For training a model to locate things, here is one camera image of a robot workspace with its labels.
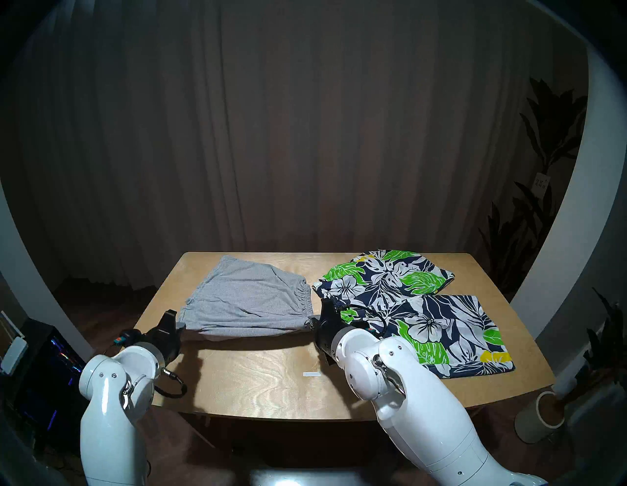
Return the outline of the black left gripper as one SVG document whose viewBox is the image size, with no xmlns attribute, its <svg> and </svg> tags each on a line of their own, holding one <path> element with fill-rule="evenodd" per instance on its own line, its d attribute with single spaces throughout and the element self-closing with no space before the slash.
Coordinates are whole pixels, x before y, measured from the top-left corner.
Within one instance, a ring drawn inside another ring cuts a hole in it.
<svg viewBox="0 0 627 486">
<path fill-rule="evenodd" d="M 177 312 L 169 309 L 164 313 L 164 320 L 143 334 L 141 341 L 154 346 L 163 357 L 162 367 L 167 367 L 181 352 L 181 334 L 184 328 L 186 325 L 179 320 Z"/>
</svg>

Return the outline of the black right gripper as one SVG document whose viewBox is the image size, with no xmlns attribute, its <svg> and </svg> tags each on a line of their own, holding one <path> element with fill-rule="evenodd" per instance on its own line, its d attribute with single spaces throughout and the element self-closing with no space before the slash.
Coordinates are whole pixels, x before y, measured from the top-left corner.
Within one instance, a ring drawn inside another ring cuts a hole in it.
<svg viewBox="0 0 627 486">
<path fill-rule="evenodd" d="M 312 332 L 314 344 L 324 355 L 328 365 L 336 364 L 335 347 L 332 346 L 332 343 L 344 327 L 346 327 L 346 323 L 343 321 L 334 300 L 322 298 L 320 316 L 312 317 Z"/>
</svg>

